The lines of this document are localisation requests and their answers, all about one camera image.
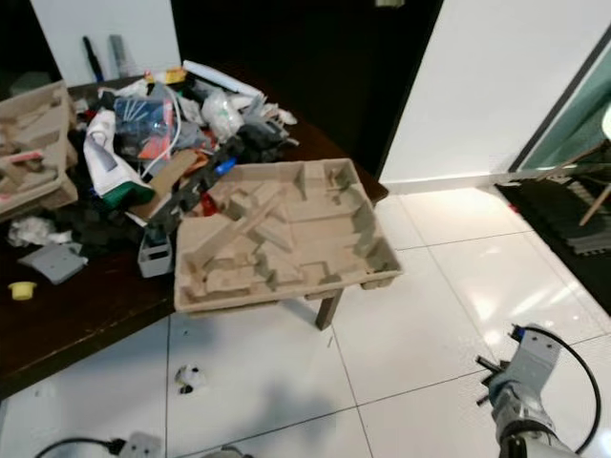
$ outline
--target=table leg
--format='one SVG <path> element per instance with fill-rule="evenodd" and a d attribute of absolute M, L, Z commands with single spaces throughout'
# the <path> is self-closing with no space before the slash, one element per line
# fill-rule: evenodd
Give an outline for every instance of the table leg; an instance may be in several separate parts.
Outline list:
<path fill-rule="evenodd" d="M 321 331 L 327 329 L 331 325 L 333 315 L 335 315 L 337 305 L 340 303 L 340 299 L 342 299 L 343 292 L 343 289 L 339 289 L 337 293 L 335 293 L 335 296 L 323 299 L 321 302 L 321 308 L 316 317 L 316 326 L 318 326 Z"/>

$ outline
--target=molded pulp tray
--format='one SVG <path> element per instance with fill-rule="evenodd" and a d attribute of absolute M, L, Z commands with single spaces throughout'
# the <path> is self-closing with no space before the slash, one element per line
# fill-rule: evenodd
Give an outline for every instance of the molded pulp tray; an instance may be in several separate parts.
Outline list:
<path fill-rule="evenodd" d="M 237 166 L 209 193 L 220 213 L 179 227 L 179 312 L 320 299 L 401 274 L 349 159 Z"/>
<path fill-rule="evenodd" d="M 0 102 L 0 221 L 78 199 L 66 175 L 77 162 L 71 124 L 72 101 L 62 81 Z"/>

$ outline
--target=wooden table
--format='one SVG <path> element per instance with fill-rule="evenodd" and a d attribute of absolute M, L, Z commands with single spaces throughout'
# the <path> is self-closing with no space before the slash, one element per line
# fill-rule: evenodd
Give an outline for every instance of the wooden table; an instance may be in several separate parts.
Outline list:
<path fill-rule="evenodd" d="M 253 82 L 239 71 L 232 73 Z M 260 81 L 255 84 L 270 94 Z M 92 88 L 95 87 L 75 88 L 71 93 L 83 94 Z M 270 99 L 290 109 L 278 98 Z M 300 122 L 291 128 L 291 134 L 301 145 L 288 150 L 284 160 L 347 157 L 323 132 L 297 116 Z M 371 201 L 384 198 L 388 190 L 355 165 Z M 174 276 L 143 279 L 136 251 L 93 260 L 83 271 L 57 286 L 33 269 L 16 263 L 30 251 L 0 241 L 0 399 L 174 312 Z M 7 286 L 15 281 L 38 283 L 34 298 L 14 302 Z M 341 292 L 322 301 L 316 319 L 319 328 L 330 325 L 340 297 Z"/>

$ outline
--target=yellow cap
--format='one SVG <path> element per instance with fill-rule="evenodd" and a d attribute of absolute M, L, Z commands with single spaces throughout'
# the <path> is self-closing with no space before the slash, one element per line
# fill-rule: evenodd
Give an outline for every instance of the yellow cap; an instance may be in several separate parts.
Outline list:
<path fill-rule="evenodd" d="M 18 281 L 17 283 L 11 283 L 9 290 L 12 292 L 14 301 L 27 301 L 32 298 L 35 287 L 36 283 L 31 281 Z"/>

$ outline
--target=white tile floor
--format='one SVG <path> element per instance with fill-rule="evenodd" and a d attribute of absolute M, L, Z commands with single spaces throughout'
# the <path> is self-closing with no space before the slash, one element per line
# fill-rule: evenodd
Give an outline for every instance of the white tile floor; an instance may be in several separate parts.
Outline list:
<path fill-rule="evenodd" d="M 497 456 L 477 354 L 509 357 L 510 323 L 534 321 L 575 345 L 604 403 L 587 457 L 611 457 L 611 319 L 494 190 L 390 197 L 376 210 L 406 274 L 348 289 L 334 324 L 316 304 L 187 320 L 174 315 L 9 398 L 0 458 L 86 435 L 163 438 L 166 456 L 234 443 L 257 458 Z M 197 364 L 207 385 L 180 395 Z M 562 357 L 543 399 L 574 447 L 591 422 L 587 380 Z M 105 457 L 92 447 L 56 457 Z"/>

